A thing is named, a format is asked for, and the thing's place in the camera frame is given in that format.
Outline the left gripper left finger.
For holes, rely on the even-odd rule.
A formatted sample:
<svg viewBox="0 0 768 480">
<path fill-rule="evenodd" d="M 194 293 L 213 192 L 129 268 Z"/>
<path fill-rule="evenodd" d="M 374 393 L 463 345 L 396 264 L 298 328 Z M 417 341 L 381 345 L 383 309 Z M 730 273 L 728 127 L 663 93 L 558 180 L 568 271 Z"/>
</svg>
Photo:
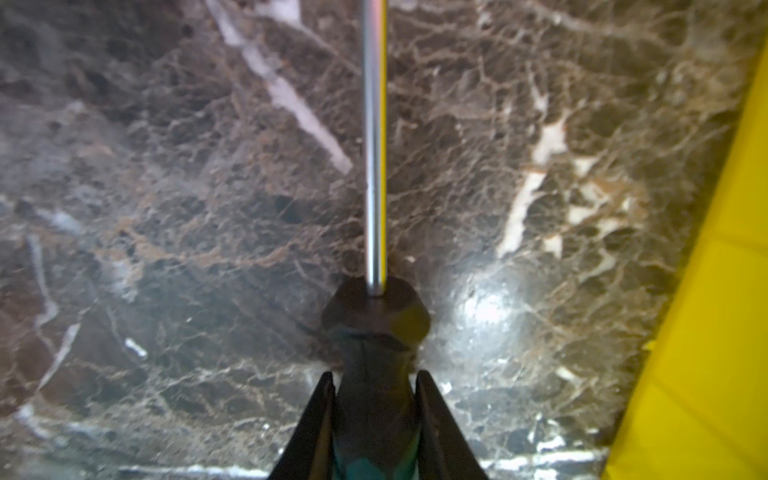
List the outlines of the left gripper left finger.
<svg viewBox="0 0 768 480">
<path fill-rule="evenodd" d="M 331 372 L 320 377 L 269 480 L 329 480 L 333 477 L 333 410 Z"/>
</svg>

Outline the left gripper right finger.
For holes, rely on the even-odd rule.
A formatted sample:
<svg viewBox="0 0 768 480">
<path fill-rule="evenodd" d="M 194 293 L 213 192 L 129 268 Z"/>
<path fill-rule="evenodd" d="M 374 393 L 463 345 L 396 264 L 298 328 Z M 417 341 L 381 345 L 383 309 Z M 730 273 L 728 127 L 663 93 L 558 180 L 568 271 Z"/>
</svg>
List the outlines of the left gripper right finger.
<svg viewBox="0 0 768 480">
<path fill-rule="evenodd" d="M 415 398 L 421 424 L 419 478 L 488 480 L 426 370 L 420 370 L 416 376 Z"/>
</svg>

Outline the green handled screwdriver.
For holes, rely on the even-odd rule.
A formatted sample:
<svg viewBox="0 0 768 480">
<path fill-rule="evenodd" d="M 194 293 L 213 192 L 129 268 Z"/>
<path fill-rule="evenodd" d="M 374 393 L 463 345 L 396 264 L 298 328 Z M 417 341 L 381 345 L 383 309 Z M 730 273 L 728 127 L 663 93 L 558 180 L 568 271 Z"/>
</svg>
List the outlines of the green handled screwdriver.
<svg viewBox="0 0 768 480">
<path fill-rule="evenodd" d="M 387 4 L 361 4 L 365 273 L 322 314 L 343 371 L 333 411 L 335 479 L 410 479 L 420 421 L 409 379 L 429 327 L 415 290 L 387 272 Z"/>
</svg>

